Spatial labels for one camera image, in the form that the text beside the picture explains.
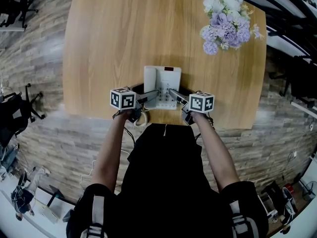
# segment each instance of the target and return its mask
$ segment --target white telephone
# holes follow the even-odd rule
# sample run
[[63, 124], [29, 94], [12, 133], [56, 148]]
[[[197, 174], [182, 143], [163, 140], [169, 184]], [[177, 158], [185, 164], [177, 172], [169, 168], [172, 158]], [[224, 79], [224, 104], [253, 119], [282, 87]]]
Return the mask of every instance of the white telephone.
[[177, 102], [168, 93], [169, 89], [179, 91], [182, 69], [167, 66], [144, 67], [144, 92], [159, 90], [159, 95], [144, 104], [146, 109], [175, 110]]

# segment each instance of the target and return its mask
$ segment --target office chair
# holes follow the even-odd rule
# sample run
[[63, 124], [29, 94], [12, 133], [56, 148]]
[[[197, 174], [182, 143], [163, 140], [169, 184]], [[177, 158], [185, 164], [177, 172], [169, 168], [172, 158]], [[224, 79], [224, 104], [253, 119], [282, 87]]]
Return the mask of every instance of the office chair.
[[15, 0], [0, 0], [0, 14], [4, 13], [8, 15], [8, 19], [0, 24], [0, 27], [6, 26], [8, 27], [11, 24], [15, 23], [15, 19], [22, 12], [19, 21], [22, 21], [22, 27], [25, 29], [27, 25], [25, 25], [25, 17], [28, 11], [35, 11], [36, 13], [39, 11], [37, 9], [29, 9], [30, 5], [34, 2], [34, 0], [20, 0], [17, 2]]
[[10, 142], [13, 135], [17, 136], [28, 126], [28, 119], [31, 122], [35, 121], [35, 118], [31, 115], [34, 114], [40, 119], [44, 119], [45, 115], [39, 115], [33, 108], [32, 104], [38, 97], [43, 97], [42, 93], [39, 93], [29, 100], [28, 87], [31, 84], [25, 86], [26, 100], [22, 100], [21, 92], [19, 94], [11, 93], [6, 96], [0, 97], [0, 144], [2, 147], [6, 147]]
[[[312, 61], [308, 63], [304, 59], [311, 59]], [[292, 96], [307, 104], [309, 109], [312, 108], [315, 105], [315, 102], [303, 98], [317, 99], [317, 89], [315, 87], [317, 66], [314, 64], [316, 62], [311, 56], [295, 56], [293, 58], [285, 59], [283, 62], [286, 68], [285, 74], [280, 76], [275, 76], [275, 72], [269, 74], [271, 79], [286, 79], [284, 91], [279, 93], [280, 96], [284, 97], [286, 95], [287, 89], [291, 84]]]

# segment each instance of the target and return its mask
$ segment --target flower bouquet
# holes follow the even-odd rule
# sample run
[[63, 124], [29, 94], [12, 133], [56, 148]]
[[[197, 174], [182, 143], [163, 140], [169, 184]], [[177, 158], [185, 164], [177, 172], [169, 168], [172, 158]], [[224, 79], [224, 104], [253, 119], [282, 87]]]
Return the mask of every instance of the flower bouquet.
[[205, 13], [210, 18], [210, 25], [201, 30], [206, 54], [216, 54], [219, 46], [223, 50], [229, 47], [238, 49], [252, 34], [255, 38], [263, 38], [256, 24], [250, 29], [249, 15], [254, 11], [248, 11], [248, 6], [242, 2], [243, 0], [204, 0]]

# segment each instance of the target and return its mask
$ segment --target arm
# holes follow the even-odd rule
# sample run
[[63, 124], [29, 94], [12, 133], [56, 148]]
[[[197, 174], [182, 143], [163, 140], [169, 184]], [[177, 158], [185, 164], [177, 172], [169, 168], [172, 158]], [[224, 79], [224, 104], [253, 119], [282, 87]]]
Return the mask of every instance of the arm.
[[114, 118], [97, 156], [93, 171], [92, 183], [103, 184], [111, 192], [114, 192], [117, 180], [123, 129], [128, 117], [129, 112], [123, 112]]
[[34, 212], [32, 210], [32, 207], [30, 204], [27, 205], [28, 206], [28, 209], [29, 209], [29, 212], [30, 212], [30, 215], [34, 216]]
[[222, 191], [227, 185], [240, 181], [231, 155], [204, 115], [197, 112], [191, 112], [191, 114], [202, 135], [218, 189]]

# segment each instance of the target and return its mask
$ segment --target table top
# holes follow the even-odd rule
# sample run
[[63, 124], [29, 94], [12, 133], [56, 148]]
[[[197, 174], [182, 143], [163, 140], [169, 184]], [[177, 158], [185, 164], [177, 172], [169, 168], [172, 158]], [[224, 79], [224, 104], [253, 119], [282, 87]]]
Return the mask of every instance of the table top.
[[[265, 13], [247, 4], [251, 26], [266, 36]], [[145, 65], [182, 68], [181, 85], [215, 95], [216, 128], [251, 128], [259, 104], [266, 39], [238, 50], [204, 53], [203, 0], [73, 0], [63, 58], [65, 109], [112, 119], [110, 89], [143, 83]], [[181, 106], [152, 110], [150, 122], [184, 124]]]

